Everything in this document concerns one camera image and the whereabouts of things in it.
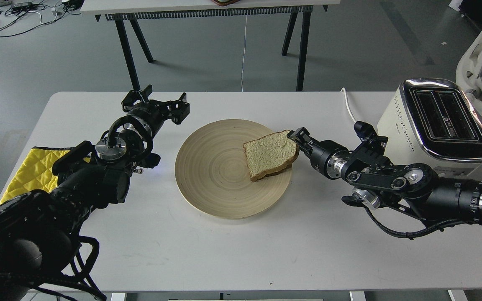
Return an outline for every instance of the yellow quilted pad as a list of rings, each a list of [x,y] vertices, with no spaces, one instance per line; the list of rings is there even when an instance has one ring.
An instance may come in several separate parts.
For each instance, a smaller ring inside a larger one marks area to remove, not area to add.
[[[57,187],[57,177],[51,167],[71,148],[33,147],[9,183],[0,204],[33,189],[50,192]]]

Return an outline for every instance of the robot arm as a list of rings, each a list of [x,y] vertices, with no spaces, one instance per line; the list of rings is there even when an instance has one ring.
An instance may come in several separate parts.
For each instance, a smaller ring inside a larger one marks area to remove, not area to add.
[[[167,102],[149,100],[150,93],[151,86],[130,92],[122,101],[128,114],[96,145],[84,141],[55,162],[52,172],[59,176],[59,186],[52,192],[34,190],[0,205],[0,300],[21,300],[30,288],[65,297],[39,288],[43,283],[105,300],[89,276],[99,243],[79,231],[93,210],[125,201],[132,173],[159,163],[151,150],[163,123],[180,124],[189,114],[185,93]],[[85,261],[79,253],[82,244],[92,246]],[[73,276],[61,273],[69,263]]]
[[[373,126],[354,124],[360,145],[352,152],[331,141],[317,141],[306,128],[291,131],[292,139],[310,158],[313,168],[329,179],[343,179],[354,188],[342,201],[364,207],[384,232],[400,238],[425,236],[457,224],[482,225],[482,181],[439,177],[426,164],[395,166],[383,156],[387,137]],[[408,206],[400,203],[404,200]],[[425,229],[417,232],[390,230],[375,219],[371,210],[388,207],[418,219]]]

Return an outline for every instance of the white desk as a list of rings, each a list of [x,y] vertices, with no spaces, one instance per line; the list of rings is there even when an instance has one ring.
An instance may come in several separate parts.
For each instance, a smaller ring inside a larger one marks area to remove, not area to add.
[[[139,40],[142,51],[149,63],[155,60],[151,55],[149,46],[142,34],[139,19],[166,19],[166,18],[193,18],[193,17],[221,17],[227,15],[264,15],[276,13],[290,13],[287,25],[282,55],[287,55],[289,43],[299,12],[303,13],[302,32],[300,35],[299,65],[297,70],[296,91],[302,91],[304,86],[304,71],[306,67],[306,52],[308,48],[308,35],[310,32],[310,18],[313,6],[322,4],[327,9],[329,4],[339,4],[340,0],[242,0],[228,5],[218,6],[211,0],[86,0],[81,8],[83,14],[105,14],[107,20],[115,21],[120,45],[124,52],[124,59],[128,66],[132,88],[140,90],[133,55],[131,53],[124,21],[130,21]]]
[[[352,92],[357,118],[375,124],[393,92]],[[53,95],[23,153],[35,146],[95,143],[123,115],[124,92]],[[180,93],[153,92],[177,99]],[[388,290],[482,288],[482,227],[459,225],[416,240],[383,233],[361,208],[340,200],[301,155],[292,183],[266,212],[241,220],[211,217],[188,204],[174,178],[176,154],[197,128],[241,118],[279,131],[306,127],[318,140],[348,148],[359,140],[339,92],[189,92],[191,113],[165,122],[154,139],[159,166],[134,175],[126,203],[96,210],[82,234],[99,240],[92,278],[103,291]],[[415,220],[390,209],[376,215],[397,230]]]
[[[218,6],[211,0],[85,0],[81,12],[84,15],[103,15],[110,13],[263,8],[339,3],[340,0],[240,0],[228,6]]]

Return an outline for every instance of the bamboo plate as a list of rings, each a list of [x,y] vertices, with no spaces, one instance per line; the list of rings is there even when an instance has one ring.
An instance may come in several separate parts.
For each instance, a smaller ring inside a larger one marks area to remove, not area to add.
[[[252,182],[243,151],[243,143],[270,133],[248,120],[220,120],[196,130],[176,157],[176,182],[184,198],[224,219],[250,217],[273,206],[289,185],[292,169]]]

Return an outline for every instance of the gray floor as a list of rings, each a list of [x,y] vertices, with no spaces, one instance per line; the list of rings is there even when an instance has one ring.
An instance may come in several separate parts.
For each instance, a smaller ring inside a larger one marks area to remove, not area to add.
[[[316,7],[305,91],[339,91],[341,87],[350,91],[394,91],[410,77],[454,80],[457,63],[478,32],[448,8],[448,2],[342,0],[328,12]],[[44,22],[52,18],[49,11],[43,15]],[[288,15],[248,17],[245,91],[295,90],[300,22],[289,55],[282,57],[287,20]],[[32,14],[4,33],[21,32],[37,24],[38,15]],[[147,63],[136,37],[129,32],[143,87],[153,84],[156,91],[241,90],[245,17],[146,20],[140,24],[157,59],[153,65]],[[130,88],[113,22],[102,19],[97,23],[92,16],[69,15],[27,34],[0,38],[0,191],[52,94]],[[105,105],[118,107],[119,103]],[[322,298],[310,293],[292,296]],[[324,296],[344,298],[340,293]],[[39,294],[34,300],[42,298],[47,296]],[[168,298],[139,295],[139,300]],[[368,298],[449,299],[444,291],[374,293]]]

